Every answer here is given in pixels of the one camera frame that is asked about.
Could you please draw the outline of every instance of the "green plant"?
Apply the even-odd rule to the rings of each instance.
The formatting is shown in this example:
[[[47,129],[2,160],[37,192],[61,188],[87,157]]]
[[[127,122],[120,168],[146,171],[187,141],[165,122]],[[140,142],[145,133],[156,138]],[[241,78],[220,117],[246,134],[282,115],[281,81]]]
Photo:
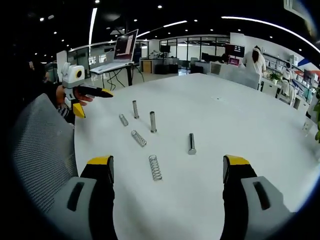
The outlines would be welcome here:
[[[271,80],[280,80],[280,76],[273,72],[270,74],[270,79]]]
[[[315,140],[320,143],[320,87],[317,87],[316,89],[316,98],[318,99],[318,102],[314,106],[313,111],[316,112],[316,123],[318,126],[318,132],[315,135]]]

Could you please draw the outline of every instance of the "metal pin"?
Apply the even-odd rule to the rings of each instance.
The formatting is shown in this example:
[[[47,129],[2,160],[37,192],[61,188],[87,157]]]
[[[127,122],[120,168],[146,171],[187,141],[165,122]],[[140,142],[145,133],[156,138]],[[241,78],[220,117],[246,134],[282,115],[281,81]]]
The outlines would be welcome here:
[[[195,139],[194,139],[194,134],[190,133],[189,134],[189,141],[190,141],[190,149],[188,151],[189,155],[195,155],[197,150],[195,148]]]
[[[139,114],[138,114],[138,108],[137,108],[137,101],[132,101],[133,104],[133,113],[134,113],[134,118],[138,119],[139,118]]]
[[[156,118],[155,118],[155,112],[154,111],[150,112],[150,121],[151,121],[151,132],[152,133],[156,133],[157,129],[156,129]]]

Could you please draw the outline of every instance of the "ceiling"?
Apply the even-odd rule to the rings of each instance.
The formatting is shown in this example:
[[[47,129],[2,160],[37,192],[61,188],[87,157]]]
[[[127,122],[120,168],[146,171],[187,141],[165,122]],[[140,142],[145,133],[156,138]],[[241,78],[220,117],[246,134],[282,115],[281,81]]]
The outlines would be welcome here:
[[[221,16],[237,16],[273,23],[299,34],[319,49],[320,3],[318,2],[304,1],[305,9],[314,23],[313,27],[309,28],[301,17],[284,9],[283,0],[268,0],[263,3],[221,0],[188,3],[177,0],[100,0],[98,4],[95,0],[30,0],[12,6],[12,20],[8,21],[12,23],[11,29],[14,29],[13,33],[10,33],[13,38],[13,51],[27,59],[38,59],[41,62],[54,60],[56,53],[62,50],[88,45],[92,9],[97,8],[92,43],[115,40],[114,33],[117,33],[117,30],[121,32],[122,29],[126,31],[139,29],[140,34],[151,31],[141,39],[155,37],[164,39],[186,34],[228,35],[230,32],[238,33],[238,29],[241,29],[241,33],[247,36],[280,44],[300,53],[319,66],[320,54],[288,32],[257,22],[221,19]],[[163,27],[183,20],[187,23]]]

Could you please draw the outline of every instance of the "linear ceiling light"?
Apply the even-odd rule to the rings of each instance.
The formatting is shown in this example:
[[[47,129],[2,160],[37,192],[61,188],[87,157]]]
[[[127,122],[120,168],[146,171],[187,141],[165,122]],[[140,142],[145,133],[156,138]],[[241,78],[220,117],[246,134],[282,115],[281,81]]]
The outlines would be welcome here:
[[[186,23],[187,21],[184,20],[184,21],[177,21],[177,22],[174,22],[174,23],[171,23],[171,24],[168,24],[168,25],[164,25],[163,27],[166,28],[166,27],[170,27],[170,26],[173,26],[173,25],[178,25],[178,24],[184,24]]]
[[[89,32],[89,45],[91,45],[92,32],[93,32],[93,30],[94,30],[94,24],[95,24],[97,9],[98,9],[97,7],[95,7],[94,9],[92,9],[91,23],[90,23],[90,32]]]
[[[299,34],[286,29],[282,26],[267,22],[267,21],[261,21],[261,20],[257,20],[257,19],[252,19],[252,18],[247,18],[247,17],[239,17],[239,16],[222,16],[222,19],[236,19],[236,20],[247,20],[247,21],[252,21],[252,22],[256,22],[256,23],[261,23],[261,24],[267,24],[269,26],[284,30],[292,35],[295,35],[297,38],[301,39],[302,41],[306,42],[307,44],[309,44],[312,48],[314,48],[318,53],[320,53],[320,49],[318,49],[315,45],[313,45],[311,42],[309,42],[307,39],[305,39],[304,37],[300,36]]]
[[[144,33],[139,34],[139,35],[136,36],[136,37],[138,38],[138,37],[141,37],[141,36],[146,35],[146,34],[149,34],[149,33],[150,33],[150,31],[146,31],[146,32],[144,32]]]

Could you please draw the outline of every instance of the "coil spring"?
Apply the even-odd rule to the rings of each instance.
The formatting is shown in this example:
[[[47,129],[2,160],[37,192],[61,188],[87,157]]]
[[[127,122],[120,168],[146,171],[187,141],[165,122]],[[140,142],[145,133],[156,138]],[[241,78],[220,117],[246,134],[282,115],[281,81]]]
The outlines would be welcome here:
[[[147,144],[147,141],[139,133],[137,133],[136,130],[132,130],[131,135],[141,147],[144,147]]]
[[[158,181],[162,179],[161,171],[159,168],[159,163],[156,155],[149,156],[149,163],[152,173],[152,178],[154,181]]]
[[[124,126],[128,126],[128,124],[129,124],[128,120],[126,119],[126,117],[123,114],[119,114],[119,118]]]

